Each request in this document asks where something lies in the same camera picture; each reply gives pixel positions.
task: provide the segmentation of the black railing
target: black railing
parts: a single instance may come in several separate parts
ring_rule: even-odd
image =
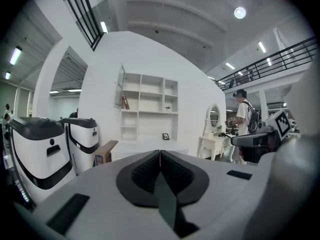
[[[258,60],[215,82],[223,91],[240,86],[250,81],[310,63],[316,55],[317,49],[317,39],[316,37],[311,37]]]
[[[76,23],[80,31],[84,34],[90,47],[95,50],[103,34],[98,27],[89,0],[67,1],[77,20]]]

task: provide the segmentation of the book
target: book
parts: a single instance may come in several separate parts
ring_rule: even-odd
[[[122,96],[122,99],[123,99],[123,103],[124,103],[125,109],[126,109],[126,110],[129,110],[130,107],[129,107],[129,104],[128,104],[128,100],[127,100],[126,95],[123,95],[123,96]]]

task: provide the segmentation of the ceiling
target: ceiling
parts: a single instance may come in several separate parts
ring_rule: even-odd
[[[255,14],[264,4],[263,0],[127,0],[128,30],[169,47],[202,69],[213,47],[239,23],[235,8],[243,6]]]
[[[284,102],[285,96],[288,94],[290,89],[291,89],[291,84],[287,84],[287,85],[264,90],[266,103],[268,105],[276,104],[276,103],[282,104]],[[259,109],[261,107],[259,92],[248,93],[247,99],[254,108]],[[227,98],[225,101],[225,104],[226,104],[227,110],[237,111],[238,109],[238,104],[236,104],[236,100],[234,97]]]
[[[287,45],[312,36],[299,14],[279,0],[90,0],[98,22],[110,32],[132,31],[176,51],[215,79],[277,52],[278,28]],[[242,6],[244,19],[234,16]],[[11,72],[9,83],[34,89],[49,51],[59,40],[47,19],[25,6],[0,42],[1,72]],[[262,41],[267,53],[257,50]],[[14,48],[22,47],[16,65],[9,64]],[[80,88],[87,65],[69,51],[53,81],[52,90]]]
[[[285,47],[290,47],[314,36],[313,31],[310,29],[303,17],[297,14],[286,22],[278,25],[276,28],[263,33],[249,45],[243,47],[241,50],[207,72],[207,75],[219,80],[229,74],[232,74],[234,71],[238,71],[254,62],[279,52],[283,48],[280,49],[276,38],[277,33],[275,32],[278,32],[280,40],[283,42]],[[262,42],[263,47],[266,49],[265,53],[262,52],[258,45],[259,42]],[[233,65],[235,69],[232,70],[226,66],[227,62]]]

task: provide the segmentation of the backpack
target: backpack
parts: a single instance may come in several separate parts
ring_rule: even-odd
[[[249,133],[254,134],[257,131],[258,128],[258,123],[259,123],[259,111],[255,110],[249,102],[243,101],[242,103],[248,105],[248,116],[249,116],[249,111],[251,111],[251,117],[249,118],[249,125],[248,125],[248,130]]]

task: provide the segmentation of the shelf compartment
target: shelf compartment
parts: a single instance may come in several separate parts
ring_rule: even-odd
[[[121,127],[121,141],[135,142],[137,141],[136,127]]]
[[[124,76],[123,90],[139,92],[140,80],[140,74],[126,73]]]
[[[125,95],[126,99],[128,101],[128,105],[129,105],[130,109],[127,109],[127,110],[137,111],[138,110],[138,102],[139,102],[139,92],[124,90],[122,92],[122,95]],[[126,109],[125,103],[123,100],[122,100],[122,108]]]
[[[153,97],[153,98],[160,98],[163,96],[162,93],[145,92],[145,91],[140,92],[140,95],[145,97]]]
[[[157,76],[142,75],[140,91],[145,93],[164,93],[164,79]]]
[[[139,111],[162,112],[163,95],[144,95],[140,93]]]
[[[122,112],[128,112],[128,113],[138,113],[138,110],[133,110],[133,109],[121,109]]]
[[[178,82],[166,79],[164,85],[164,94],[178,96]]]
[[[139,111],[139,141],[162,140],[162,134],[172,138],[173,116],[165,113],[149,113]]]
[[[147,110],[139,110],[139,113],[150,113],[150,114],[166,114],[166,115],[176,115],[178,112],[163,112],[163,111],[147,111]]]
[[[163,111],[167,113],[177,113],[178,112],[178,97],[172,95],[165,95],[164,96],[164,104],[163,104]]]
[[[121,127],[137,127],[138,113],[121,113]]]

